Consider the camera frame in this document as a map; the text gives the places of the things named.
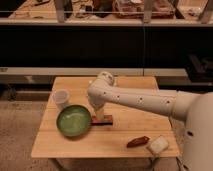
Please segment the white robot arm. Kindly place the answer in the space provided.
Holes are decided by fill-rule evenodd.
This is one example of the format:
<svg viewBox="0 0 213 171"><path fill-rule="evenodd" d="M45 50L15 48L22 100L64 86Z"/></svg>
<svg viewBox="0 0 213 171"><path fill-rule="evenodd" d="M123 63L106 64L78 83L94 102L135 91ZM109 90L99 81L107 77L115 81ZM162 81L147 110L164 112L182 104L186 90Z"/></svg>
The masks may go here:
<svg viewBox="0 0 213 171"><path fill-rule="evenodd" d="M95 110L106 102L172 117L185 123L184 171L213 171L213 92L122 88L109 72L101 72L87 89Z"/></svg>

